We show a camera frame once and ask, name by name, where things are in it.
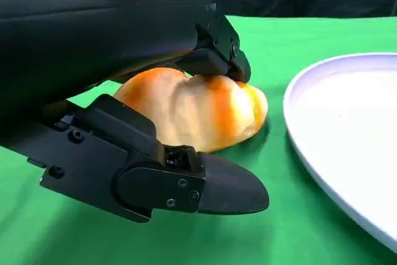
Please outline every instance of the white plate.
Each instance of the white plate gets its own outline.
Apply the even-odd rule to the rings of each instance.
[[[397,53],[320,61],[294,77],[283,109],[316,182],[397,253]]]

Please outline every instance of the plate rim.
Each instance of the plate rim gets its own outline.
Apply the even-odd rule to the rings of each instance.
[[[305,156],[302,149],[297,144],[297,136],[293,133],[295,131],[293,129],[293,122],[292,122],[292,112],[290,111],[290,98],[292,95],[293,88],[296,86],[297,82],[304,77],[305,74],[310,72],[312,69],[320,67],[325,63],[330,61],[340,60],[344,58],[353,58],[358,56],[385,56],[391,55],[397,57],[397,52],[364,52],[364,53],[354,53],[354,54],[347,54],[347,55],[339,55],[333,56],[330,58],[326,58],[320,60],[312,65],[307,66],[303,70],[301,70],[298,74],[296,74],[293,79],[288,84],[283,97],[283,116],[284,122],[287,128],[288,137],[291,140],[291,143],[298,154],[300,160],[302,161],[303,165],[305,166],[306,170],[309,172],[311,177],[316,181],[317,185],[322,188],[322,190],[327,194],[327,196],[334,201],[334,203],[342,209],[344,213],[353,221],[358,224],[361,228],[367,231],[370,235],[372,235],[375,239],[377,239],[380,243],[383,243],[386,247],[392,250],[394,253],[397,254],[397,239],[394,239],[392,235],[383,231],[380,227],[376,226],[372,221],[365,218],[364,215],[359,213],[353,206],[351,206],[348,202],[346,202],[342,196],[334,190],[322,177],[321,175],[315,170],[315,168],[311,165],[308,158]]]

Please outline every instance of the screw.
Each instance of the screw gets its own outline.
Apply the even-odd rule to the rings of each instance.
[[[65,171],[57,166],[52,166],[49,170],[48,170],[48,174],[51,177],[54,177],[55,179],[60,179],[65,175]]]
[[[75,144],[80,144],[84,141],[84,136],[78,130],[70,131],[68,134],[68,138],[70,142],[73,142]]]
[[[190,198],[192,198],[192,201],[197,201],[200,198],[200,194],[198,191],[192,191],[190,193]]]
[[[168,199],[167,200],[167,207],[169,207],[169,208],[175,207],[175,200],[174,199]]]
[[[180,179],[178,181],[178,186],[180,187],[186,187],[187,186],[187,181],[185,179]]]

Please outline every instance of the green table surface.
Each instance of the green table surface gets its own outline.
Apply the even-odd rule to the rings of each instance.
[[[264,182],[268,211],[216,217],[160,210],[138,225],[40,187],[42,170],[1,148],[0,264],[397,264],[397,255],[307,174],[282,112],[288,83],[308,65],[349,53],[397,52],[397,19],[230,20],[251,61],[251,84],[267,94],[269,122],[255,137],[217,154]],[[73,101],[86,106],[116,89],[105,83]]]

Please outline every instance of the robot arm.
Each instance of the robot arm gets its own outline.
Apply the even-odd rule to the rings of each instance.
[[[42,186],[134,222],[153,209],[265,210],[267,191],[244,168],[160,144],[153,123],[113,97],[85,109],[66,100],[164,65],[251,75],[238,34],[206,0],[0,0],[0,145],[44,168]]]

